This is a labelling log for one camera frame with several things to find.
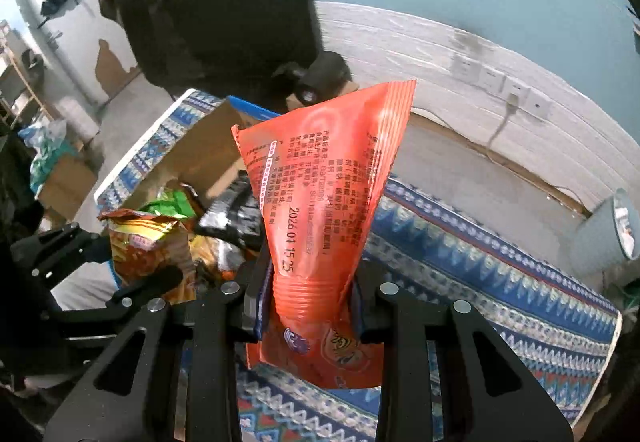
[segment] black plastic package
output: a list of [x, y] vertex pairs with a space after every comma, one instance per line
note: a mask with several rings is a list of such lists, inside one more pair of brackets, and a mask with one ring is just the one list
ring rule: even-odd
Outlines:
[[246, 171], [217, 196], [194, 228], [196, 234], [213, 236], [239, 247], [262, 246], [262, 216]]

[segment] patterned tablecloth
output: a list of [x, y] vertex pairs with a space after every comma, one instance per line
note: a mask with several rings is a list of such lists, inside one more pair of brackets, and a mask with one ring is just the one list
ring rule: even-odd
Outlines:
[[[115, 209], [144, 175], [220, 100], [192, 92], [97, 196]], [[606, 299], [536, 260], [434, 196], [391, 176], [364, 258], [420, 300], [472, 303], [574, 424], [609, 362], [622, 318]], [[437, 365], [431, 358], [433, 438], [442, 438]], [[373, 441], [380, 389], [321, 390], [280, 369], [238, 368], [242, 428], [261, 442]]]

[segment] power outlet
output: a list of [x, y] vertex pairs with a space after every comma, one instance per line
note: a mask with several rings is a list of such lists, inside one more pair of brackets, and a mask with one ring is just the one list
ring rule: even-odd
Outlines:
[[499, 97], [504, 99], [505, 101], [510, 101], [514, 97], [518, 101], [518, 106], [522, 107], [524, 102], [527, 100], [527, 96], [529, 95], [530, 87], [524, 84], [523, 82], [514, 79], [512, 77], [507, 77], [504, 82], [504, 86], [500, 92]]
[[540, 118], [542, 120], [547, 120], [552, 104], [553, 101], [549, 99], [545, 94], [543, 94], [539, 90], [536, 90], [535, 88], [532, 88], [530, 89], [529, 96], [524, 101], [524, 104], [521, 104], [520, 107], [525, 112], [533, 115], [534, 117]]
[[474, 59], [469, 59], [466, 56], [455, 54], [451, 63], [450, 72], [456, 79], [475, 85], [478, 82], [478, 76], [480, 75], [481, 64]]
[[505, 75], [498, 70], [482, 65], [476, 86], [482, 88], [492, 96], [499, 96], [504, 84]]

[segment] red snack bag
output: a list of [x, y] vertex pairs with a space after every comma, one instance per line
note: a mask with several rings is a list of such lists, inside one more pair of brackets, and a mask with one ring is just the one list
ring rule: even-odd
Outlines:
[[345, 297], [409, 117], [415, 81], [382, 83], [232, 133], [275, 268], [265, 361], [326, 388], [380, 384], [382, 348], [353, 339]]

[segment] cardboard box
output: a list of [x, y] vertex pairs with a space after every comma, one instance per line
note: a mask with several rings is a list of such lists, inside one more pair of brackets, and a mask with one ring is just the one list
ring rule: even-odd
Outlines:
[[72, 221], [97, 180], [81, 158], [65, 153], [42, 185], [38, 200]]
[[224, 190], [244, 169], [231, 135], [234, 124], [251, 126], [257, 121], [240, 114], [228, 101], [201, 118], [145, 176], [122, 207], [139, 209], [155, 200], [158, 190], [171, 179], [191, 185], [208, 202]]

